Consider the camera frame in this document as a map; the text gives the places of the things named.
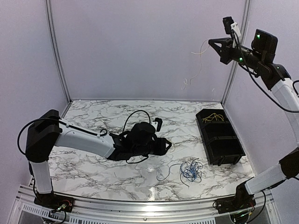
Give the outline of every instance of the blue wire bundle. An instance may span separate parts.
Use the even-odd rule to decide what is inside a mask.
[[[203,165],[201,162],[196,162],[196,160],[198,160],[199,158],[193,160],[192,162],[183,162],[183,163],[176,163],[176,164],[172,164],[169,167],[169,171],[168,171],[168,175],[162,179],[159,180],[158,176],[157,176],[157,180],[158,181],[164,181],[167,177],[169,177],[170,175],[170,168],[172,166],[175,165],[181,165],[180,166],[180,180],[181,182],[186,185],[187,187],[189,187],[189,185],[185,184],[182,180],[182,176],[185,177],[188,181],[190,182],[196,182],[196,183],[200,183],[201,182],[201,176],[202,176],[202,171],[201,169],[203,168]]]

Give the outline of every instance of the marble table surface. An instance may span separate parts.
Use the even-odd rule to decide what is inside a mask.
[[[129,201],[176,201],[210,198],[235,193],[241,182],[254,176],[246,156],[236,165],[208,165],[201,142],[195,114],[203,108],[222,109],[219,103],[182,101],[74,101],[65,119],[95,131],[106,128],[121,133],[129,114],[146,110],[152,119],[163,119],[158,137],[165,137],[174,145],[165,156],[150,155],[138,164],[108,161],[79,150],[54,147],[50,155],[50,174],[54,190],[78,196]],[[147,121],[143,113],[134,114],[128,124]],[[179,165],[199,158],[203,164],[202,181],[180,180]]]

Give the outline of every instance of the white string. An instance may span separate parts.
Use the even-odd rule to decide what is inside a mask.
[[[203,41],[203,43],[202,43],[202,45],[201,45],[201,47],[200,47],[199,53],[191,52],[191,53],[194,54],[194,55],[199,55],[199,59],[200,59],[200,70],[199,70],[199,72],[198,72],[195,76],[193,76],[193,77],[190,79],[189,84],[188,84],[188,80],[187,80],[186,78],[184,79],[184,81],[183,81],[183,83],[184,83],[184,88],[183,88],[182,90],[184,90],[184,89],[186,88],[186,86],[191,85],[191,81],[192,81],[192,79],[194,79],[195,77],[197,77],[197,76],[200,74],[200,72],[201,72],[201,68],[202,68],[201,55],[202,55],[203,53],[205,53],[205,52],[209,49],[210,45],[209,45],[204,51],[201,51],[201,49],[202,49],[202,47],[204,46],[205,42],[207,42],[208,40],[209,40],[209,39],[206,39],[205,41]]]

